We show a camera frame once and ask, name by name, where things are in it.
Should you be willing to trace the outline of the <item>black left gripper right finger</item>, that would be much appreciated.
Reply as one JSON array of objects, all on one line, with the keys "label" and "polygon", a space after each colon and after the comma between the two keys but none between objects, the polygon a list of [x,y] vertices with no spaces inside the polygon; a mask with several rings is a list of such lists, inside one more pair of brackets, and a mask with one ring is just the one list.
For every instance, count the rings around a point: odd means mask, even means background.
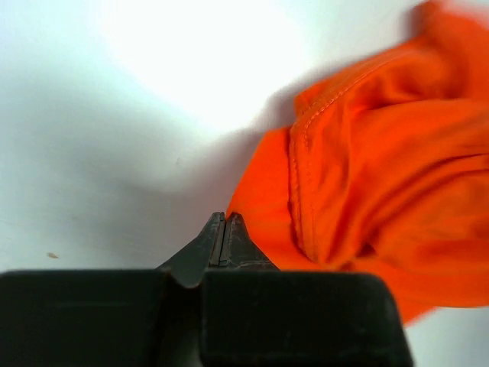
[{"label": "black left gripper right finger", "polygon": [[217,235],[209,259],[210,268],[277,271],[278,267],[254,244],[241,214],[217,215]]}]

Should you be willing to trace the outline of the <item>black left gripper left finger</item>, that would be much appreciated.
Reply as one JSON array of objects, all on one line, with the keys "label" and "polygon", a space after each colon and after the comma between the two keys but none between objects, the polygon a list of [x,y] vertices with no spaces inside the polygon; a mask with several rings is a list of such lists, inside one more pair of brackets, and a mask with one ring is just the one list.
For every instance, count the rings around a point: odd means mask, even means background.
[{"label": "black left gripper left finger", "polygon": [[213,213],[199,234],[157,269],[181,287],[197,287],[206,270],[219,264],[224,234],[225,214]]}]

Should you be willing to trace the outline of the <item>orange t shirt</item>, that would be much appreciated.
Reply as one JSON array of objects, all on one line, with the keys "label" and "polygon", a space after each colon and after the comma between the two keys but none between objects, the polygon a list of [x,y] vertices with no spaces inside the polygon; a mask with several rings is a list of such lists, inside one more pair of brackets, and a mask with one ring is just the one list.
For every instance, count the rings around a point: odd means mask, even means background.
[{"label": "orange t shirt", "polygon": [[228,207],[280,269],[382,278],[409,323],[488,303],[488,27],[444,2],[302,91]]}]

